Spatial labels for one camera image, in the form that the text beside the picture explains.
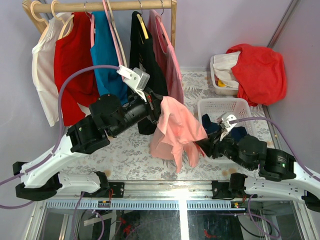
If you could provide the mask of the salmon pink t-shirt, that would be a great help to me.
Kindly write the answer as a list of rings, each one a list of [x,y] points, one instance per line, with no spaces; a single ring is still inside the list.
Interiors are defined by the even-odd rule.
[[[186,153],[189,166],[194,168],[204,152],[196,144],[206,139],[207,133],[202,124],[189,109],[170,96],[164,96],[161,114],[150,142],[150,154],[155,158],[173,160],[176,172],[181,171],[183,154]]]

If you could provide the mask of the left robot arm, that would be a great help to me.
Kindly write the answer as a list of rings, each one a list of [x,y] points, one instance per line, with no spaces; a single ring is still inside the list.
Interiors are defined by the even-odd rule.
[[[16,162],[13,173],[21,183],[15,187],[16,197],[33,202],[55,195],[77,195],[106,198],[111,193],[108,178],[101,171],[87,175],[63,172],[68,164],[86,157],[110,144],[115,138],[144,119],[158,121],[163,96],[146,88],[145,99],[130,95],[125,105],[114,94],[105,94],[89,107],[90,115],[71,126],[59,145],[31,162]]]

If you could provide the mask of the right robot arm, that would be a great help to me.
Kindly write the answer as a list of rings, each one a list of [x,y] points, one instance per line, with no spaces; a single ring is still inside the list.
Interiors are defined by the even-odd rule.
[[[268,148],[267,143],[252,135],[235,140],[230,134],[223,139],[216,131],[196,142],[207,157],[229,160],[257,176],[233,173],[223,187],[213,187],[213,198],[245,198],[249,196],[289,199],[305,204],[309,210],[320,211],[320,183],[312,178],[285,151]]]

